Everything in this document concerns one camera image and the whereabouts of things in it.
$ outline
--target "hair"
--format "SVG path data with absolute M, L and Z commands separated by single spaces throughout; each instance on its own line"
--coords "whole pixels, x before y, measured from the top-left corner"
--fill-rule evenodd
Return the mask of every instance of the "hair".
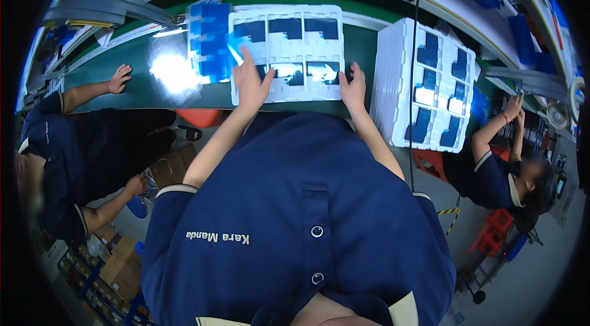
M 555 197 L 557 196 L 555 171 L 547 158 L 541 153 L 532 153 L 528 160 L 529 162 L 541 165 L 543 169 L 535 180 L 532 181 L 535 184 L 535 189 L 526 195 L 523 203 L 526 204 L 526 207 L 538 214 L 549 212 L 555 205 Z

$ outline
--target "black cable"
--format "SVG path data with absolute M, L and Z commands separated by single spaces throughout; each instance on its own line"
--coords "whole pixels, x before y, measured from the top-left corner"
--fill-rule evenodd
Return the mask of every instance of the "black cable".
M 416 13 L 414 14 L 414 39 L 412 41 L 412 64 L 409 70 L 409 179 L 412 186 L 412 192 L 414 189 L 414 167 L 412 166 L 412 94 L 414 93 L 414 59 L 416 57 L 416 29 L 418 27 L 418 4 L 420 0 L 416 0 Z

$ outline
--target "woman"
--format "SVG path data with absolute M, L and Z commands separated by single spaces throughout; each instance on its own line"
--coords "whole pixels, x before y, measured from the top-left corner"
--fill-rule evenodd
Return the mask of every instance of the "woman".
M 256 116 L 281 80 L 242 55 L 240 104 L 154 204 L 142 291 L 158 324 L 438 325 L 455 268 L 365 109 L 358 64 L 350 84 L 339 73 L 355 132 L 318 113 Z
M 541 153 L 521 160 L 525 132 L 523 100 L 522 93 L 512 96 L 506 110 L 473 134 L 460 153 L 445 152 L 442 160 L 446 179 L 461 197 L 488 209 L 507 209 L 516 219 L 517 228 L 528 233 L 539 215 L 555 204 L 557 182 L 553 168 Z M 491 152 L 489 142 L 514 119 L 518 126 L 506 162 Z

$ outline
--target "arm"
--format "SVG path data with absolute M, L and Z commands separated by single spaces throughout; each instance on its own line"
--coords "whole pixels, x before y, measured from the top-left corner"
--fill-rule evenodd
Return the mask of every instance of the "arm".
M 241 52 L 244 63 L 233 69 L 240 103 L 191 162 L 182 181 L 183 184 L 201 187 L 225 154 L 242 136 L 246 125 L 269 95 L 274 69 L 267 72 L 264 81 L 260 80 L 250 52 L 245 47 L 241 48 Z
M 63 94 L 63 114 L 67 115 L 68 113 L 73 112 L 74 109 L 88 103 L 89 101 L 92 101 L 94 98 L 100 95 L 108 93 L 121 93 L 123 89 L 125 89 L 125 85 L 123 85 L 123 83 L 131 79 L 131 76 L 126 76 L 129 72 L 131 72 L 131 70 L 131 66 L 122 64 L 109 81 L 84 84 L 66 90 Z
M 361 138 L 369 147 L 373 158 L 388 168 L 392 173 L 405 181 L 403 172 L 395 159 L 393 153 L 381 137 L 379 130 L 373 123 L 373 120 L 365 109 L 365 73 L 360 69 L 355 62 L 350 66 L 353 72 L 350 74 L 353 80 L 348 83 L 344 72 L 338 72 L 338 79 L 340 81 L 340 93 L 342 101 L 346 105 L 352 122 L 355 124 L 355 131 L 359 138 Z
M 512 149 L 510 150 L 510 156 L 508 157 L 508 161 L 510 163 L 514 163 L 522 159 L 520 158 L 520 154 L 522 153 L 522 139 L 525 136 L 525 111 L 520 110 L 518 116 L 516 116 L 516 120 L 518 121 L 518 129 L 516 129 L 514 143 L 512 144 Z
M 84 216 L 84 221 L 88 234 L 102 229 L 108 225 L 121 212 L 125 204 L 129 203 L 133 196 L 139 195 L 145 191 L 148 186 L 148 179 L 145 173 L 131 177 L 125 185 L 125 188 L 118 196 L 103 203 L 100 207 L 93 209 L 81 207 L 80 210 Z
M 490 150 L 490 141 L 506 124 L 518 115 L 520 106 L 524 101 L 524 94 L 512 96 L 508 100 L 506 110 L 492 118 L 484 127 L 473 134 L 471 138 L 471 149 L 476 163 Z

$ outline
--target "metal stand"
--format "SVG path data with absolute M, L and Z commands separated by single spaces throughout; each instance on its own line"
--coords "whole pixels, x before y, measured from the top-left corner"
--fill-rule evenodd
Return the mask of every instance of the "metal stand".
M 61 0 L 53 2 L 43 21 L 55 21 L 56 25 L 62 25 L 66 20 L 80 20 L 109 22 L 119 26 L 125 23 L 125 17 L 154 22 L 164 27 L 173 26 L 179 20 L 178 16 L 140 0 Z
M 509 69 L 507 67 L 486 67 L 482 68 L 482 72 L 485 76 L 519 79 L 522 82 L 522 90 L 525 92 L 546 96 L 562 102 L 569 101 L 568 89 L 563 76 L 540 71 Z

